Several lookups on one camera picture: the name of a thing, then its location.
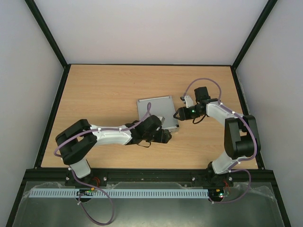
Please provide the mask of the aluminium poker case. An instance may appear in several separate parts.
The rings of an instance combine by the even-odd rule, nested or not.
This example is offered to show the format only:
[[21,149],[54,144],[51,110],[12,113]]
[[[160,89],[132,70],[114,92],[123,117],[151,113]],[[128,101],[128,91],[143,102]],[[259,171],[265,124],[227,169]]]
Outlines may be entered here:
[[147,112],[147,104],[151,103],[150,113],[158,117],[163,117],[163,129],[169,130],[171,133],[179,130],[179,122],[173,118],[176,110],[174,107],[172,96],[163,96],[148,99],[137,100],[137,109],[139,119],[141,119]]

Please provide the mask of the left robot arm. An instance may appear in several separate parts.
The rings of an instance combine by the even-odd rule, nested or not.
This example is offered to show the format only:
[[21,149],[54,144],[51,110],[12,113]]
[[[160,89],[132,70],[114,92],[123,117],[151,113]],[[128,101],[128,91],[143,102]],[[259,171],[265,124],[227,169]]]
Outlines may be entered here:
[[142,141],[168,143],[172,135],[162,128],[162,122],[163,118],[150,115],[117,127],[101,127],[81,119],[56,136],[54,155],[60,157],[81,179],[91,174],[86,155],[95,146],[138,145]]

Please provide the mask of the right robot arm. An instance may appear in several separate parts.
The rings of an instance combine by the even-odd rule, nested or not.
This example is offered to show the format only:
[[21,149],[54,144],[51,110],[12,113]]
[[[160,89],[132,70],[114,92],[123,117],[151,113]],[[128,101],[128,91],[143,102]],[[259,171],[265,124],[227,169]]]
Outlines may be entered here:
[[180,107],[173,117],[180,121],[212,117],[223,125],[224,151],[208,164],[205,176],[210,185],[222,184],[237,164],[254,159],[260,151],[257,122],[254,116],[237,113],[218,98],[211,98],[207,87],[199,87],[194,93],[196,103],[184,94],[180,99],[185,106]]

